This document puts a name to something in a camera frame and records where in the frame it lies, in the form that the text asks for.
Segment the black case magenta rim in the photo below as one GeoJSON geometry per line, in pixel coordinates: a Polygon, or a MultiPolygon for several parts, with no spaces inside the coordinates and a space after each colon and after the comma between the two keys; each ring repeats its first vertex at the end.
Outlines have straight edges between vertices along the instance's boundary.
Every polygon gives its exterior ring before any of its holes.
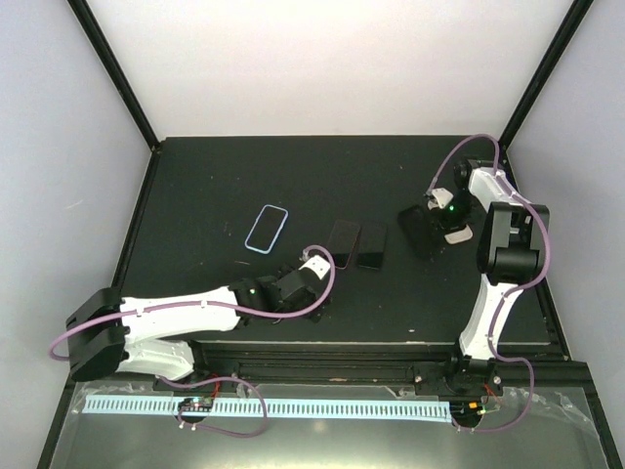
{"type": "Polygon", "coordinates": [[[325,248],[338,270],[344,270],[350,263],[359,233],[360,224],[356,222],[337,220],[334,223],[325,248]]]}

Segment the bare black phone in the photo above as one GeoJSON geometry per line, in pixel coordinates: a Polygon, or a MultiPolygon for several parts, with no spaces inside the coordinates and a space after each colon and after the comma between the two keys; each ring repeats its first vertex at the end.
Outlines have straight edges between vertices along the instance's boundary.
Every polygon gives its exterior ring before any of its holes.
{"type": "Polygon", "coordinates": [[[377,222],[364,223],[360,230],[356,264],[363,269],[380,270],[383,266],[388,228],[377,222]]]}

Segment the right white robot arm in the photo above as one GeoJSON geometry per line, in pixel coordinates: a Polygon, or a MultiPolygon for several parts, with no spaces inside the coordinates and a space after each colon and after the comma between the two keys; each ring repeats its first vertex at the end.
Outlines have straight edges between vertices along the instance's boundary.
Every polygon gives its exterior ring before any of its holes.
{"type": "Polygon", "coordinates": [[[454,182],[456,192],[436,188],[429,193],[427,214],[439,239],[458,244],[473,236],[472,211],[480,207],[485,213],[477,250],[479,293],[443,371],[452,394],[470,396],[494,373],[499,339],[515,302],[546,276],[551,262],[550,210],[520,195],[490,161],[456,163],[454,182]]]}

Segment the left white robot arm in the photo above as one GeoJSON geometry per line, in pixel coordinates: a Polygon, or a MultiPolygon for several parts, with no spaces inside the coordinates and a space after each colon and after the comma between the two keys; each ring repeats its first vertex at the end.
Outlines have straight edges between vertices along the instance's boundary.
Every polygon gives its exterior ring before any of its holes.
{"type": "Polygon", "coordinates": [[[304,250],[297,268],[200,293],[138,298],[103,288],[67,318],[50,355],[68,362],[76,382],[136,373],[197,390],[208,382],[210,367],[196,356],[190,344],[193,333],[230,332],[252,319],[314,316],[328,300],[335,277],[331,255],[313,245],[304,250]]]}

